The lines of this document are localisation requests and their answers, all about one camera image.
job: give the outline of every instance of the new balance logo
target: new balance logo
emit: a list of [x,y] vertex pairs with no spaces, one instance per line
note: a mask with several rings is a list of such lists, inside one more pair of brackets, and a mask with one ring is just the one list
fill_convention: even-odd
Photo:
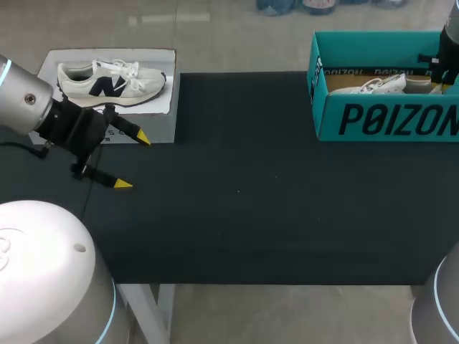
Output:
[[124,84],[124,82],[125,80],[122,77],[119,77],[118,81],[116,82],[116,85],[113,86],[111,77],[100,77],[99,79],[97,79],[97,81],[91,88],[91,91],[89,91],[89,94],[97,97],[103,91],[106,97],[120,97],[124,89],[126,88],[126,85],[120,87],[122,84]]

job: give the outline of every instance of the black table mat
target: black table mat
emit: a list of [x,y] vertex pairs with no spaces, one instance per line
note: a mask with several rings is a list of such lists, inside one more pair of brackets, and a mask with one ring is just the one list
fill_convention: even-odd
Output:
[[[28,136],[0,128],[0,142],[6,141],[32,146]],[[98,148],[93,163],[97,163],[99,154]],[[82,218],[91,182],[72,178],[73,157],[70,153],[52,147],[47,158],[40,160],[20,148],[2,146],[0,161],[0,204],[21,200],[46,201]]]
[[[182,74],[179,99],[176,144],[102,149],[135,186],[83,219],[116,282],[417,284],[459,237],[459,145],[319,143],[305,72]],[[7,198],[81,210],[65,167],[15,157]]]

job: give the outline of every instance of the shoe box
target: shoe box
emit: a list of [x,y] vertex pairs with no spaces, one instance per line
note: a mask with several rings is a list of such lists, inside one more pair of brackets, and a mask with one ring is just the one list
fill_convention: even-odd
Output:
[[459,87],[443,94],[329,94],[405,73],[428,79],[439,32],[316,32],[308,89],[316,135],[322,141],[459,141]]
[[[166,74],[166,84],[161,95],[150,102],[133,107],[115,107],[116,111],[139,125],[151,143],[173,143],[177,105],[179,101],[180,74],[176,70],[177,52],[175,49],[61,49],[52,50],[46,56],[38,77],[54,88],[53,98],[62,100],[57,87],[57,66],[65,63],[71,67],[90,65],[95,59],[121,59],[138,62],[140,67],[154,68]],[[95,107],[102,112],[104,106]],[[42,145],[44,140],[37,133],[30,133],[33,144]],[[102,144],[137,143],[122,131],[110,126]]]

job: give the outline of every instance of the shoelace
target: shoelace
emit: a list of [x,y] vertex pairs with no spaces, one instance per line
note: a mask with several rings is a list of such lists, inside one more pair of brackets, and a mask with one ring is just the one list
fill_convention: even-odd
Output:
[[374,89],[381,87],[384,83],[382,79],[376,78],[365,82],[359,90],[359,93],[371,93]]
[[138,75],[138,62],[127,63],[121,59],[114,59],[112,62],[109,62],[112,65],[119,67],[119,70],[113,71],[113,74],[119,72],[124,79],[124,83],[116,87],[114,90],[119,90],[120,88],[126,86],[129,82],[134,91],[144,90],[145,85],[142,81],[137,79]]

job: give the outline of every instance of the black cable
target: black cable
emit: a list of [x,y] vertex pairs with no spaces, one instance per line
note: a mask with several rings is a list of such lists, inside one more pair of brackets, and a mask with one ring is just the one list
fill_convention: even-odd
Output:
[[0,147],[17,147],[24,149],[31,153],[32,155],[36,156],[37,158],[40,159],[45,159],[47,154],[48,154],[48,148],[44,146],[41,150],[34,149],[32,147],[29,147],[28,145],[24,145],[22,143],[18,142],[0,142]]

